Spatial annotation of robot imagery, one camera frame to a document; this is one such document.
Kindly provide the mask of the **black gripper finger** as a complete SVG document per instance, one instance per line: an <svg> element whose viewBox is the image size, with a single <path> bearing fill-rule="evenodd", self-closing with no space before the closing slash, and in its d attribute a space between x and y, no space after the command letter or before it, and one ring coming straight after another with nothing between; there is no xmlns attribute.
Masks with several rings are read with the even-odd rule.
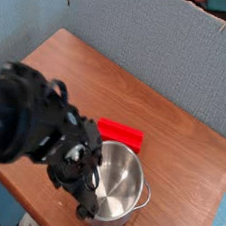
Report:
<svg viewBox="0 0 226 226"><path fill-rule="evenodd" d="M98 198L94 192L83 191L79 195L79 205L76 207L76 216L79 220L93 219L98 212Z"/></svg>

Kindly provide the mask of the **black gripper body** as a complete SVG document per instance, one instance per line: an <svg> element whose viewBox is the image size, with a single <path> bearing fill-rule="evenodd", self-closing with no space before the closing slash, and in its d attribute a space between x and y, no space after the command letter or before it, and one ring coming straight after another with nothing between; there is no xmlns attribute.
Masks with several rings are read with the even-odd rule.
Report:
<svg viewBox="0 0 226 226"><path fill-rule="evenodd" d="M80 202L97 203L98 167L103 162L102 138L93 119L66 113L55 117L60 136L48 158L47 172L56 188Z"/></svg>

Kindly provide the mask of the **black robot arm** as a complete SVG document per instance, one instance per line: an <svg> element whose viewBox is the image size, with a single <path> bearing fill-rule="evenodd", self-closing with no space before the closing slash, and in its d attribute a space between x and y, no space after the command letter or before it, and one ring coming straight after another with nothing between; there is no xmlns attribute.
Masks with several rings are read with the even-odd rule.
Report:
<svg viewBox="0 0 226 226"><path fill-rule="evenodd" d="M103 162L97 123L69 101L65 83L47 80L21 62L0 70L0 164L21 157L47 166L52 185L78 202L79 219L98 212L98 167Z"/></svg>

